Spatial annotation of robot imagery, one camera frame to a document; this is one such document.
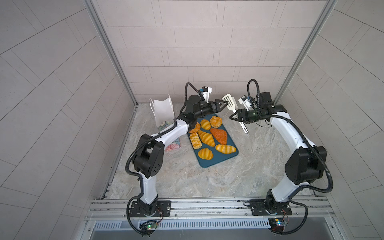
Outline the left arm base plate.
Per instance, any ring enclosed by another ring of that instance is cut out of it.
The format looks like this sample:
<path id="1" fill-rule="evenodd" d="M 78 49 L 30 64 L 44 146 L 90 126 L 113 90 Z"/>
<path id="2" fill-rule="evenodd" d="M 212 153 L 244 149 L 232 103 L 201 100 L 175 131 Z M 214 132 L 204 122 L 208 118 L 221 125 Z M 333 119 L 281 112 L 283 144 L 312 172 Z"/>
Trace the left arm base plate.
<path id="1" fill-rule="evenodd" d="M 169 217 L 171 201 L 155 201 L 146 204 L 141 200 L 132 202 L 129 208 L 130 217 Z"/>

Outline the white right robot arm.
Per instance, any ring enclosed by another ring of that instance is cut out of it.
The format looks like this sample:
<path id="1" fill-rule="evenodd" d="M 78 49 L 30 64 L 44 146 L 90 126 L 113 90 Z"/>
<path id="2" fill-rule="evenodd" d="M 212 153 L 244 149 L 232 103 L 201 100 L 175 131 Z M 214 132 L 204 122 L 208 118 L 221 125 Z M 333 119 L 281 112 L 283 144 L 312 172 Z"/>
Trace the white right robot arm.
<path id="1" fill-rule="evenodd" d="M 301 190 L 311 189 L 310 183 L 326 176 L 328 187 L 313 190 L 329 193 L 333 190 L 333 179 L 326 166 L 327 151 L 308 140 L 301 130 L 291 120 L 286 108 L 276 105 L 269 92 L 258 94 L 257 98 L 243 96 L 239 99 L 242 109 L 234 112 L 230 119 L 244 124 L 266 120 L 282 135 L 290 148 L 292 155 L 285 164 L 283 179 L 266 195 L 265 209 L 274 211 L 282 208 Z"/>

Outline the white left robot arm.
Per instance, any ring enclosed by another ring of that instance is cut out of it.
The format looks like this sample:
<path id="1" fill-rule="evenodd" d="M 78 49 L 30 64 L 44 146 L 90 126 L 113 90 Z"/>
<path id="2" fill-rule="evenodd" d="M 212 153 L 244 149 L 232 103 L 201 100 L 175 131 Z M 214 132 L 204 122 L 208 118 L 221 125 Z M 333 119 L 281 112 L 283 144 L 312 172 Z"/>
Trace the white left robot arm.
<path id="1" fill-rule="evenodd" d="M 127 160 L 125 171 L 140 182 L 135 199 L 145 215 L 152 216 L 157 208 L 156 174 L 163 165 L 165 148 L 195 126 L 199 118 L 221 112 L 229 103 L 216 99 L 206 102 L 203 96 L 191 95 L 174 123 L 155 135 L 144 134 Z"/>

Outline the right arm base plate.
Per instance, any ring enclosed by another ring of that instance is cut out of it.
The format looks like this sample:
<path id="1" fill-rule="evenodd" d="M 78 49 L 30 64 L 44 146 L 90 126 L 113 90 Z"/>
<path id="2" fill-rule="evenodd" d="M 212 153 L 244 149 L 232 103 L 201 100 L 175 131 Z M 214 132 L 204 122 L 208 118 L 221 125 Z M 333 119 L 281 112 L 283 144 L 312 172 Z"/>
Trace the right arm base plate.
<path id="1" fill-rule="evenodd" d="M 292 215 L 289 202 L 279 203 L 274 200 L 249 200 L 248 207 L 251 208 L 253 216 L 283 216 Z"/>

